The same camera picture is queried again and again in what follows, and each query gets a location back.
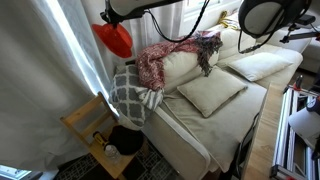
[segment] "black bag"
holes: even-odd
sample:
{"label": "black bag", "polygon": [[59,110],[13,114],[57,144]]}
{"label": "black bag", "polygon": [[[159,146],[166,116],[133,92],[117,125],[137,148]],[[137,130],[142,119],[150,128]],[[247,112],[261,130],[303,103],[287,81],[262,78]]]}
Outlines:
{"label": "black bag", "polygon": [[109,143],[116,146],[120,154],[131,155],[142,147],[143,133],[115,126],[109,136]]}

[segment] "red lamp shade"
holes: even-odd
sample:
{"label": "red lamp shade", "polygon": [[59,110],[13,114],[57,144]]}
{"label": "red lamp shade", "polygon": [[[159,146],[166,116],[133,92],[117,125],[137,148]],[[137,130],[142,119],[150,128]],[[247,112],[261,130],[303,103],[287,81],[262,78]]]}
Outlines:
{"label": "red lamp shade", "polygon": [[131,36],[121,24],[117,24],[116,28],[114,28],[113,24],[105,24],[103,26],[93,24],[92,29],[111,52],[122,58],[132,56]]}

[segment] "beige pillow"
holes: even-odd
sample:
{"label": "beige pillow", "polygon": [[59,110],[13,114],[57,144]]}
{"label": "beige pillow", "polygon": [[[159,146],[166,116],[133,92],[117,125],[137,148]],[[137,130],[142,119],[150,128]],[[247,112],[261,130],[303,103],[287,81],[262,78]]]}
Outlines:
{"label": "beige pillow", "polygon": [[257,81],[291,64],[292,62],[287,61],[281,56],[271,53],[259,53],[233,61],[228,66],[249,81]]}
{"label": "beige pillow", "polygon": [[209,117],[221,104],[245,87],[247,85],[236,77],[214,67],[209,77],[198,77],[177,89],[204,117]]}

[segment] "metal rack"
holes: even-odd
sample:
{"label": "metal rack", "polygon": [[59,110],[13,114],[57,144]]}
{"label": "metal rack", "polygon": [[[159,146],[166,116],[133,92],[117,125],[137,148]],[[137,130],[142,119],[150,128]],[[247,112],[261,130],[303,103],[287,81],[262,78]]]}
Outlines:
{"label": "metal rack", "polygon": [[302,109],[318,94],[306,90],[295,91],[289,87],[284,94],[279,121],[277,142],[270,178],[296,180],[320,180],[320,161],[313,161],[313,151],[296,135],[288,123],[288,117]]}

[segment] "window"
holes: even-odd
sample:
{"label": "window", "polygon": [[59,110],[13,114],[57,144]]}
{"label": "window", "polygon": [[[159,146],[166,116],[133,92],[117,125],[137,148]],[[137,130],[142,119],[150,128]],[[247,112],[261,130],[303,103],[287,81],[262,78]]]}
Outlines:
{"label": "window", "polygon": [[[212,5],[218,4],[220,2],[220,0],[210,0],[209,5],[207,6],[210,7]],[[196,11],[202,8],[204,3],[204,0],[187,0],[186,2],[186,11],[187,12],[192,12],[192,11]]]}

